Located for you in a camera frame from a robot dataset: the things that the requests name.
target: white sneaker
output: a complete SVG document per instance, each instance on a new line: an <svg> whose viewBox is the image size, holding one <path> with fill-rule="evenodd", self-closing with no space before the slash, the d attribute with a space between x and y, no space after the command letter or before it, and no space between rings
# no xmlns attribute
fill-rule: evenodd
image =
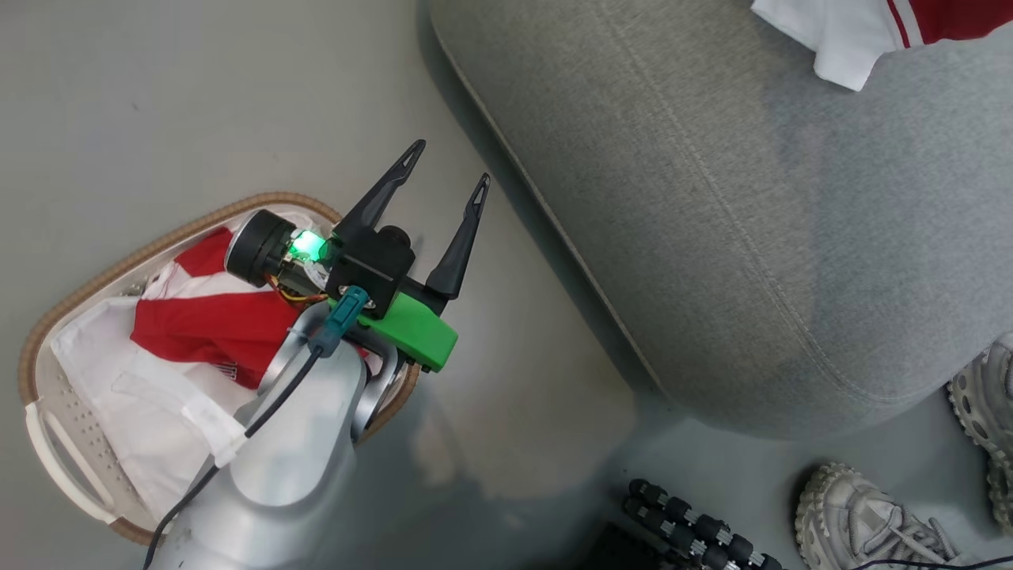
<svg viewBox="0 0 1013 570"><path fill-rule="evenodd" d="M936 519L925 524L840 464L820 468L805 486L796 511L795 538L811 570L851 570L873 560L968 563Z"/></svg>
<svg viewBox="0 0 1013 570"><path fill-rule="evenodd" d="M992 515L1003 533L1013 535L1013 333L1007 333L978 355L947 385L953 413L963 431L989 453L989 498Z"/></svg>

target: clothing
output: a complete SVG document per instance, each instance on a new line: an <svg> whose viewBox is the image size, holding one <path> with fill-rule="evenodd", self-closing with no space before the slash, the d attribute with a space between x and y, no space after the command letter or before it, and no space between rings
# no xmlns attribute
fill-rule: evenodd
<svg viewBox="0 0 1013 570"><path fill-rule="evenodd" d="M755 0L753 11L816 53L816 75L855 91L887 52L984 37L1010 0Z"/></svg>
<svg viewBox="0 0 1013 570"><path fill-rule="evenodd" d="M299 312L225 271L231 240L221 228L152 277L131 340L172 362L208 362L256 390Z"/></svg>
<svg viewBox="0 0 1013 570"><path fill-rule="evenodd" d="M243 440L232 416L255 393L210 364L168 362L131 342L137 305L137 298L104 300L64 327L51 347L158 519L209 454L216 463L231 460Z"/></svg>

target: gray sofa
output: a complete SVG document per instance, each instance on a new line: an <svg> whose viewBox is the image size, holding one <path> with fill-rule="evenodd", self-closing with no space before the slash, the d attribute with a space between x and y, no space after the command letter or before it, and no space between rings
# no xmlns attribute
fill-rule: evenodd
<svg viewBox="0 0 1013 570"><path fill-rule="evenodd" d="M431 0L664 392L778 438L894 416L1013 329L1013 28L860 93L748 0Z"/></svg>

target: white laundry basket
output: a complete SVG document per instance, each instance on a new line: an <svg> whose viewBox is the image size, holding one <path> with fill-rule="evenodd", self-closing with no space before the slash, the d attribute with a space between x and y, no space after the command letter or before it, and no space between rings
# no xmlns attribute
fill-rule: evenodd
<svg viewBox="0 0 1013 570"><path fill-rule="evenodd" d="M119 535L142 545L153 537L154 520L116 462L115 455L87 406L74 394L50 349L60 330L100 301L136 295L165 263L218 227L268 210L299 211L320 226L340 216L326 203L299 193L270 192L248 197L187 224L120 261L61 302L35 325L21 350L18 391L24 404L31 444L57 487L81 510ZM418 367L403 375L366 437L396 414L414 389Z"/></svg>

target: cable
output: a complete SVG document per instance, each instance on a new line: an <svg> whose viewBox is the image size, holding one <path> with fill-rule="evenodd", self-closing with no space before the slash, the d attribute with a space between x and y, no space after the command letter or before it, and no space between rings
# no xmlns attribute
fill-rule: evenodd
<svg viewBox="0 0 1013 570"><path fill-rule="evenodd" d="M270 289L274 290L279 296L281 296L282 299L284 299L285 301L287 301L289 303L292 303L292 304L307 304L307 303L322 302L322 301L324 301L324 300L327 299L327 296L324 296L324 295L307 296L307 297L290 296L289 294L285 293L282 290L282 284L278 280L277 276L275 276L272 274L268 274L268 275L266 275L266 277L267 277L267 282L270 283Z"/></svg>
<svg viewBox="0 0 1013 570"><path fill-rule="evenodd" d="M988 568L989 566L1006 564L1007 562L1013 562L1013 556L993 558L992 560L986 560L985 562L966 564L963 566L956 566L953 564L935 564L932 562L911 562L907 560L873 560L872 562L866 562L857 568L852 568L852 570L865 570L866 568L879 566L881 564L895 564L898 566L910 566L912 568L933 568L935 570L978 570L979 568Z"/></svg>
<svg viewBox="0 0 1013 570"><path fill-rule="evenodd" d="M313 352L310 353L310 357L306 360L306 363L303 364L303 368L296 373L296 376L292 379L292 382L289 383L289 386L285 387L285 390L278 395L278 399L276 399L275 402L272 402L270 406L264 410L263 414L260 414L260 417L258 417L248 428L246 428L244 435L247 439L253 437L253 434L259 431L260 428L267 423L267 420L275 415L275 412L278 412L282 405L285 404L285 401L292 396L292 393L294 393L297 388L299 388L299 385L302 384L303 379L309 375L310 370L313 369L314 364L316 364L316 361L320 358L321 354L323 354L322 348L318 347L313 349ZM158 550L158 543L162 540L162 534L165 533L165 527L173 518L176 517L177 514L179 514L181 510L186 507L186 505L190 503L190 501L193 500L194 497L198 496L202 490L204 490L205 487L208 486L208 483L210 483L212 478L218 474L218 467L212 466L211 469L208 470L208 473L204 474L204 477L197 482L197 485L187 491L186 494L183 495L183 498L179 499L179 502L169 509L169 512L165 513L165 516L162 517L158 526L155 527L154 536L151 538L151 544L148 545L148 554L144 557L144 570L148 570L148 568L151 567L151 563L155 560L155 551Z"/></svg>

